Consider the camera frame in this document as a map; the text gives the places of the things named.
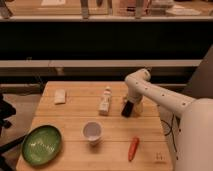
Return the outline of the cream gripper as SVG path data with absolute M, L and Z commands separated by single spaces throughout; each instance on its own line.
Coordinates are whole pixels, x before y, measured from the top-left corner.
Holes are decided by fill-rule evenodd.
M 124 100 L 124 106 L 127 102 L 130 102 L 130 101 L 125 99 Z M 133 104 L 133 109 L 132 109 L 131 115 L 129 117 L 139 117 L 140 114 L 142 113 L 142 111 L 143 111 L 143 104 L 142 103 Z

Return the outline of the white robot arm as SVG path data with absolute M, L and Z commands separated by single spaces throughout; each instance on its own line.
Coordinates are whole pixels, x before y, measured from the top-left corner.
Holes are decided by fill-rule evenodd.
M 145 96 L 181 118 L 175 171 L 213 171 L 213 99 L 193 98 L 149 82 L 143 68 L 125 77 L 127 101 Z

